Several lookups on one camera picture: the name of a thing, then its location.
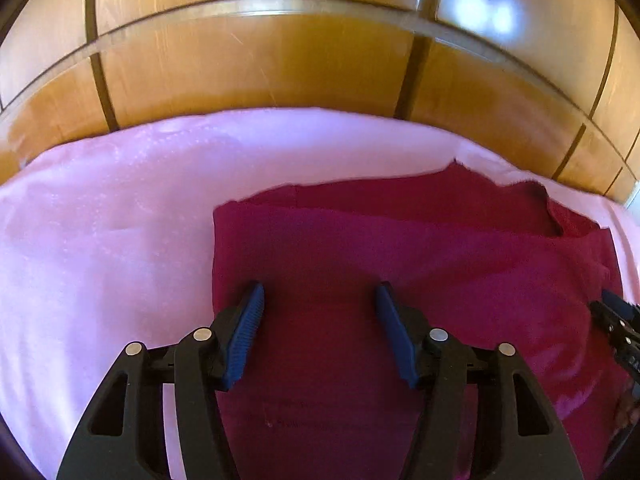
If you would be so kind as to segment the pink bedspread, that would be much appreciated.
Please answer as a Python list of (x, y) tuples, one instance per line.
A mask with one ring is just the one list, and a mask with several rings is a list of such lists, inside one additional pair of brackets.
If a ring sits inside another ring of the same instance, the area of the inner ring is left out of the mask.
[(51, 148), (1, 188), (1, 413), (46, 478), (128, 340), (212, 313), (212, 211), (279, 184), (530, 173), (454, 133), (329, 110), (180, 117)]

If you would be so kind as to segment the dark red sweater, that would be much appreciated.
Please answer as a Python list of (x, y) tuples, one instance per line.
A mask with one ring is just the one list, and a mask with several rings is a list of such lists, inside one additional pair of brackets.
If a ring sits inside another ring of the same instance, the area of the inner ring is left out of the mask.
[(253, 282), (265, 311), (219, 399), (244, 479), (395, 479), (422, 408), (375, 315), (375, 286), (464, 344), (513, 344), (588, 479), (626, 387), (588, 306), (621, 292), (612, 234), (534, 182), (434, 174), (288, 185), (217, 207), (213, 306)]

